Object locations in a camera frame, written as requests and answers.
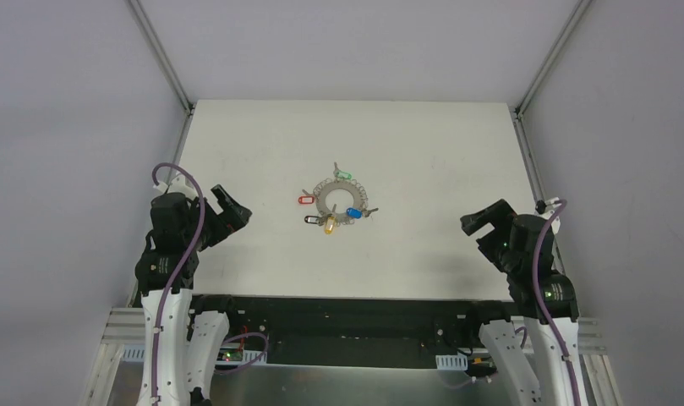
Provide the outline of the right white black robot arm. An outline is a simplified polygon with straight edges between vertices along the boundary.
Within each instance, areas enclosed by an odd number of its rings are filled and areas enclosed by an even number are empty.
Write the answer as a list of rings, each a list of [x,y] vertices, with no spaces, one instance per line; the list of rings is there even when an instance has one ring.
[[[514,405],[586,405],[579,361],[579,309],[572,281],[555,269],[555,233],[565,199],[540,200],[534,214],[519,214],[506,200],[461,217],[467,236],[506,276],[509,294],[523,318],[515,327],[503,304],[485,301],[466,314],[468,343],[484,347]]]

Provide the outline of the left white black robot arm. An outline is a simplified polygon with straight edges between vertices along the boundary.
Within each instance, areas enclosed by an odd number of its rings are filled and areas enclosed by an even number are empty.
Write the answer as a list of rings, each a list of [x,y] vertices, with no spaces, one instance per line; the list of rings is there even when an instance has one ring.
[[[145,357],[139,405],[209,405],[210,385],[222,342],[240,333],[228,310],[193,307],[199,254],[244,228],[252,216],[221,185],[211,189],[220,212],[196,182],[178,174],[156,184],[152,229],[134,274],[145,318]]]

